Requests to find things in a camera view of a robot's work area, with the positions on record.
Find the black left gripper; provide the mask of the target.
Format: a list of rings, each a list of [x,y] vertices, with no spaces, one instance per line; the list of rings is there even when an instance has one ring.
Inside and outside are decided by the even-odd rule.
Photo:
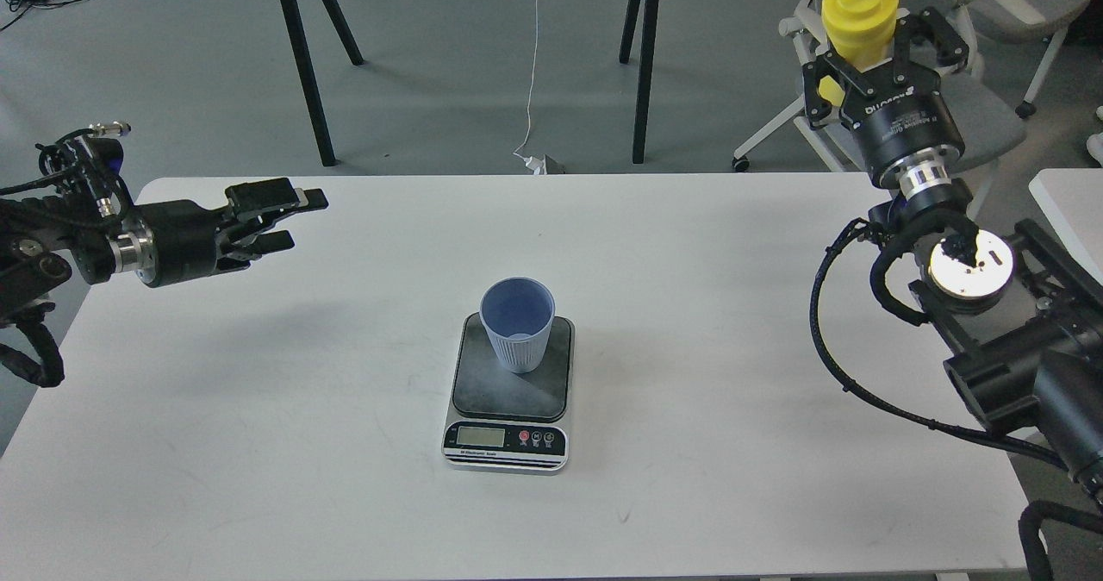
[[[295,187],[287,177],[232,185],[224,190],[231,216],[240,222],[278,222],[295,213],[328,208],[321,189]],[[226,207],[205,209],[192,200],[138,205],[140,218],[153,244],[153,263],[137,271],[149,289],[229,273],[232,266],[249,266],[266,254],[295,247],[290,232],[253,233],[223,248],[218,234]]]

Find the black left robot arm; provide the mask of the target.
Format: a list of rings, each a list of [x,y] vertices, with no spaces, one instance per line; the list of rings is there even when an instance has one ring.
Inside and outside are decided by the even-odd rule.
[[[1,254],[6,329],[33,348],[3,346],[3,366],[40,388],[58,387],[65,365],[45,325],[50,293],[79,275],[86,284],[133,273],[150,289],[235,273],[269,252],[293,247],[277,224],[325,209],[319,189],[287,177],[233,185],[226,204],[192,200],[138,204],[122,179],[126,122],[93,123],[38,146],[40,176],[3,189]]]

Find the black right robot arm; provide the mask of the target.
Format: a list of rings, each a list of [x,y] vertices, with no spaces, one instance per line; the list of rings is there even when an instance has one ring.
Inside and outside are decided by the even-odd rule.
[[[890,9],[856,26],[801,19],[802,114],[834,122],[889,197],[844,225],[820,263],[810,331],[844,392],[940,434],[1059,471],[1088,506],[1032,501],[1018,518],[1025,569],[1054,578],[1045,529],[1100,534],[1100,281],[1035,220],[1000,234],[974,218],[977,197],[959,177],[965,140],[944,97],[970,43],[934,8]],[[950,424],[863,387],[832,356],[820,299],[852,243],[877,250],[868,275],[878,305],[930,327],[950,352],[942,368],[975,424]]]

